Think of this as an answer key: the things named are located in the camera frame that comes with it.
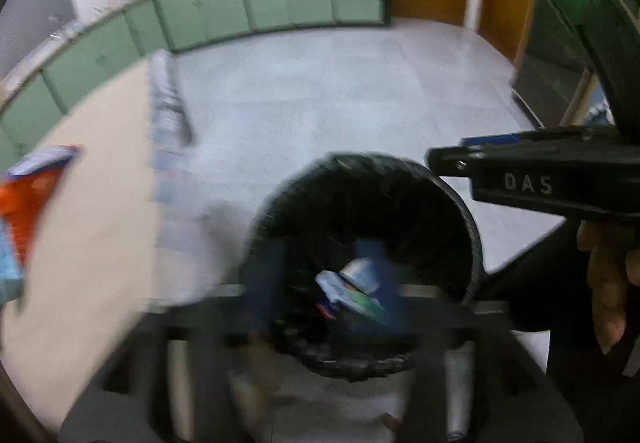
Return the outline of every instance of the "light blue package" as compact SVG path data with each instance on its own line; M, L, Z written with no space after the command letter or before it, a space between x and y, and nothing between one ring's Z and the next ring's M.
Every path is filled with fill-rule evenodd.
M0 219L0 304L22 295L24 277L6 222Z

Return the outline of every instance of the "gray wall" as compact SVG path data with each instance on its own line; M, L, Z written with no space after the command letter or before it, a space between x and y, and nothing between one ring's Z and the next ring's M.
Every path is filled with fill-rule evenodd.
M50 22L58 16L60 22ZM0 11L0 78L49 33L76 18L71 0L7 0Z

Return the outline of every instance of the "black trash bag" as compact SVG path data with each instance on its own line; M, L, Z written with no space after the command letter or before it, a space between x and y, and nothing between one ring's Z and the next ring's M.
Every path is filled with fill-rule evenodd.
M331 154L284 184L255 225L241 282L249 295L278 288L262 309L276 350L320 375L350 381L409 369L417 346L410 333L354 338L319 311L324 295L316 275L340 272L355 258L359 239L382 243L402 283L437 285L454 301L469 301L483 274L471 214L423 165L383 154ZM273 243L281 263L274 262Z

